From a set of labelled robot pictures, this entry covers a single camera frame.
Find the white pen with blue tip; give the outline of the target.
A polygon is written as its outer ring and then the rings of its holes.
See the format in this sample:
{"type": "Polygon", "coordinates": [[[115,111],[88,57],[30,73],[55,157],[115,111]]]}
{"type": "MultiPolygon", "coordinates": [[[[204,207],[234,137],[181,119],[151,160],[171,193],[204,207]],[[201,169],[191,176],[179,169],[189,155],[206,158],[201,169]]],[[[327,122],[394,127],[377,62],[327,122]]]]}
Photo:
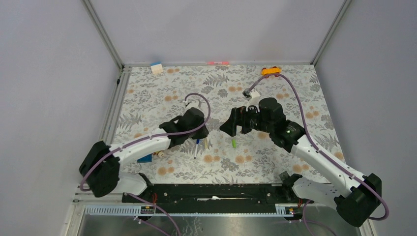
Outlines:
{"type": "Polygon", "coordinates": [[[194,150],[194,155],[193,155],[193,158],[194,158],[194,159],[196,159],[196,158],[197,158],[197,156],[198,156],[198,149],[199,149],[199,145],[198,145],[198,144],[196,144],[196,146],[195,146],[195,150],[194,150]]]}

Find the pink marker pen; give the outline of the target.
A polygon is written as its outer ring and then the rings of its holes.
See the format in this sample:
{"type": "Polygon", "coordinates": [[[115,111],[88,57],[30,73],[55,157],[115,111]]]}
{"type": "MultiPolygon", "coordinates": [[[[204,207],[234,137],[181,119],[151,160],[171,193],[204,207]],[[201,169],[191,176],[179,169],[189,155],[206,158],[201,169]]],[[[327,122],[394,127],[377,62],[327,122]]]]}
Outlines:
{"type": "Polygon", "coordinates": [[[207,65],[229,65],[228,61],[209,61],[206,63],[207,65]]]}

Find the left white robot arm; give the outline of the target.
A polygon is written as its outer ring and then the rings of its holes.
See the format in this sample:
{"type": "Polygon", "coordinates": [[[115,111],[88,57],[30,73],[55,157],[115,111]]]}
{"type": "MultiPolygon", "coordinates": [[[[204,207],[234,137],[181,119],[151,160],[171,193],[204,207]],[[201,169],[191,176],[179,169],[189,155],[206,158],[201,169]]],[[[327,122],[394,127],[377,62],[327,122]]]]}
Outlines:
{"type": "Polygon", "coordinates": [[[189,108],[182,116],[162,123],[154,133],[143,135],[128,143],[108,145],[96,142],[79,167],[81,191],[91,191],[97,198],[110,193],[133,193],[140,202],[152,197],[152,188],[143,177],[121,174],[121,169],[155,152],[182,145],[188,139],[207,137],[207,119],[197,108],[189,108]]]}

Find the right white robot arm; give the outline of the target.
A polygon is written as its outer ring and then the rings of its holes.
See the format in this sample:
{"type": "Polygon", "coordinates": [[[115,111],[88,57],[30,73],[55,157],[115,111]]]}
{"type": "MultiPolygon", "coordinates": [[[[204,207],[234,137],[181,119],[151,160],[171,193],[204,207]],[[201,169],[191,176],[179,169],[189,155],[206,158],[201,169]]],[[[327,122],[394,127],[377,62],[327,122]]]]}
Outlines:
{"type": "Polygon", "coordinates": [[[242,134],[252,130],[268,133],[275,145],[306,161],[330,182],[326,185],[292,175],[290,184],[282,189],[284,200],[293,203],[302,198],[326,205],[354,227],[371,219],[382,203],[382,181],[376,174],[366,176],[325,150],[301,125],[286,119],[276,99],[264,98],[257,106],[232,108],[219,129],[234,137],[238,127],[242,134]]]}

